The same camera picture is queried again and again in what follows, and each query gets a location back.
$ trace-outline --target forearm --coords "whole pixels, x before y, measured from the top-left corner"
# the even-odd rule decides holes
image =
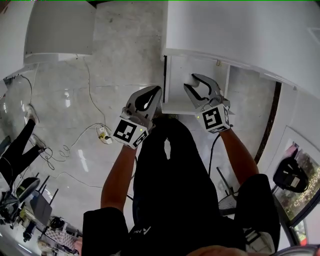
[[[232,129],[220,132],[233,172],[240,183],[258,174],[256,162]]]
[[[133,173],[136,149],[123,146],[103,185],[101,208],[114,207],[123,212]]]

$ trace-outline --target electrical outlet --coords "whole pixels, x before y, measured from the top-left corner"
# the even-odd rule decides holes
[[[111,144],[114,140],[111,138],[110,133],[104,127],[99,129],[98,138],[105,144]]]

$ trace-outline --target white tile floor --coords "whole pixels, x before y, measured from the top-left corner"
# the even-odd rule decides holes
[[[164,64],[160,61],[162,5],[161,2],[112,1],[97,6],[93,55],[85,61],[91,76],[92,98],[105,114],[108,126],[112,126],[133,92],[142,86],[163,83]],[[63,145],[70,148],[86,127],[104,120],[89,98],[89,74],[83,58],[41,63],[37,72],[30,71],[26,76],[33,85],[32,105],[40,119],[34,133],[45,141],[59,161],[50,160],[54,166],[52,170],[38,157],[25,177],[39,172],[44,181],[50,175],[46,198],[49,200],[59,188],[52,203],[53,214],[62,216],[81,230],[83,213],[100,206],[100,187],[121,145],[117,142],[102,144],[93,126],[72,147],[69,157],[59,155]],[[259,78],[254,71],[235,67],[230,70],[228,98],[231,110],[236,113],[234,130],[253,156],[265,131],[274,88],[273,82]],[[2,135],[16,138],[22,130],[30,92],[28,82],[17,77],[5,98],[0,100]],[[180,116],[179,119],[191,130],[207,167],[216,135],[204,132],[193,116]],[[235,187],[237,182],[220,139],[212,162],[211,178],[219,198],[223,198],[225,188],[215,171],[216,166]],[[129,193],[133,194],[132,184]],[[124,215],[129,229],[133,226],[131,206],[131,201],[127,200]]]

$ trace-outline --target cord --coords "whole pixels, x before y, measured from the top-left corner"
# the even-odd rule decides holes
[[[49,176],[52,177],[52,178],[54,178],[54,179],[58,179],[62,174],[66,174],[66,175],[70,176],[71,178],[73,178],[73,179],[75,179],[76,181],[78,181],[78,182],[86,185],[86,186],[89,187],[89,188],[99,188],[99,189],[102,189],[102,188],[103,188],[102,186],[90,186],[90,185],[88,185],[87,183],[85,183],[85,182],[83,182],[83,181],[81,181],[81,180],[73,177],[72,175],[70,175],[69,173],[67,173],[67,172],[65,172],[65,171],[61,172],[57,177],[54,177],[54,176],[51,176],[51,175],[49,175]],[[135,177],[135,174],[136,174],[136,172],[134,172],[133,176],[131,177],[131,180]]]
[[[94,123],[94,124],[92,124],[92,125],[90,125],[90,126],[88,126],[87,128],[85,128],[84,129],[84,131],[79,135],[79,137],[75,140],[75,142],[71,145],[71,147],[69,148],[67,145],[63,145],[62,147],[63,147],[63,150],[67,153],[65,153],[65,152],[63,152],[62,150],[59,150],[58,152],[59,152],[59,154],[60,154],[60,156],[61,157],[63,157],[64,158],[64,160],[58,160],[58,159],[56,159],[56,158],[54,158],[53,157],[53,150],[50,148],[50,147],[46,147],[45,149],[44,149],[44,151],[42,152],[42,153],[45,153],[45,154],[47,154],[48,156],[42,156],[42,153],[40,153],[40,157],[45,161],[45,162],[47,162],[47,164],[48,164],[48,167],[51,169],[51,170],[55,170],[55,167],[54,167],[54,165],[49,161],[50,159],[53,159],[53,160],[55,160],[55,161],[57,161],[57,162],[65,162],[66,160],[67,160],[67,158],[68,157],[70,157],[70,155],[71,155],[71,149],[72,149],[72,147],[79,141],[79,139],[82,137],[82,135],[87,131],[87,130],[89,130],[92,126],[96,126],[97,127],[97,125],[100,125],[100,126],[105,126],[107,129],[109,129],[110,131],[111,131],[111,129],[108,127],[108,126],[106,126],[106,125],[103,125],[102,123],[99,123],[99,122],[97,122],[97,123]]]
[[[22,78],[26,79],[26,80],[28,81],[29,85],[30,85],[30,105],[31,105],[32,93],[33,93],[31,82],[30,82],[30,80],[29,80],[27,77],[25,77],[24,75],[21,74],[20,76],[21,76]]]
[[[210,154],[210,163],[209,163],[209,171],[208,171],[209,177],[210,177],[210,174],[211,174],[211,162],[212,162],[212,155],[213,155],[213,153],[214,153],[214,146],[215,146],[215,144],[216,144],[216,142],[217,142],[217,139],[219,139],[219,137],[220,137],[220,133],[218,134],[217,137],[215,137],[215,139],[214,139],[214,141],[213,141],[213,143],[212,143],[211,154]]]
[[[33,79],[33,87],[31,85],[30,80],[27,77],[25,77],[22,74],[20,75],[21,77],[23,77],[24,79],[26,79],[29,82],[30,90],[31,90],[31,93],[30,93],[30,105],[31,105],[31,102],[32,102],[32,95],[33,95],[34,88],[35,88],[35,85],[36,85],[36,77],[37,77],[38,68],[39,68],[39,63],[37,64],[36,69],[35,69],[34,79]]]
[[[131,199],[132,201],[134,200],[133,197],[131,197],[131,195],[129,195],[129,194],[127,194],[126,197]]]
[[[95,106],[95,108],[96,108],[97,110],[99,110],[100,113],[103,115],[104,126],[106,126],[106,116],[105,116],[105,114],[97,107],[97,105],[94,103],[94,100],[92,99],[92,96],[91,96],[91,76],[90,76],[89,67],[88,67],[88,64],[87,64],[87,62],[86,62],[85,57],[83,57],[83,61],[84,61],[84,64],[85,64],[86,69],[88,70],[88,74],[89,74],[89,96],[90,96],[90,99],[91,99],[93,105]]]
[[[136,156],[134,156],[134,162],[135,162],[135,169],[137,169],[138,160],[137,160],[137,157],[136,157]],[[135,177],[135,175],[136,175],[136,171],[134,171],[134,174],[132,175],[131,180]]]

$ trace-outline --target white shelf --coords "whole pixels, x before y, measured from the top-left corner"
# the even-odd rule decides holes
[[[320,99],[319,31],[314,1],[168,1],[161,49],[255,70]]]
[[[228,89],[230,66],[225,63],[217,65],[217,61],[211,59],[199,59],[185,56],[168,56],[166,62],[166,81],[164,89],[164,102],[162,112],[165,114],[194,115],[196,109],[188,97],[184,84],[192,73],[201,74],[214,79],[222,93],[226,95]],[[194,88],[201,97],[208,97],[209,89],[200,83]]]
[[[95,14],[86,1],[11,1],[0,14],[0,80],[29,64],[92,54]]]

